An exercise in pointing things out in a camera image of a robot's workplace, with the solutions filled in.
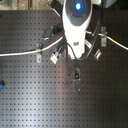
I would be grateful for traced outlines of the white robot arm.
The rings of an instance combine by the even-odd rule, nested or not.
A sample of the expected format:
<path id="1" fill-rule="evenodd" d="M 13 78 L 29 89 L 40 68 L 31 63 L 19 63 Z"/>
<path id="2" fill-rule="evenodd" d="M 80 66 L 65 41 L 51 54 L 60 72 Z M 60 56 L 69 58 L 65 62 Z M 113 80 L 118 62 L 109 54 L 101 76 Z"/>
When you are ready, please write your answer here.
<path id="1" fill-rule="evenodd" d="M 68 55 L 78 62 L 83 62 L 88 58 L 98 36 L 102 17 L 99 17 L 96 29 L 92 33 L 89 51 L 85 52 L 85 37 L 94 5 L 100 5 L 103 10 L 104 0 L 65 0 L 63 4 L 62 21 Z"/>

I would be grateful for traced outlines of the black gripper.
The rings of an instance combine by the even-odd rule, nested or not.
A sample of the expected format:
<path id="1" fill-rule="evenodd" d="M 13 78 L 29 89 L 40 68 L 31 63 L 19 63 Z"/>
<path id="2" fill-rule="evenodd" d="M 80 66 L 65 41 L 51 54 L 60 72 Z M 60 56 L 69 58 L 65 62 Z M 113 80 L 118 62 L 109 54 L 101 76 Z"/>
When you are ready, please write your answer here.
<path id="1" fill-rule="evenodd" d="M 81 80 L 80 80 L 80 69 L 76 68 L 74 72 L 74 82 L 73 82 L 73 90 L 79 91 L 81 88 Z"/>

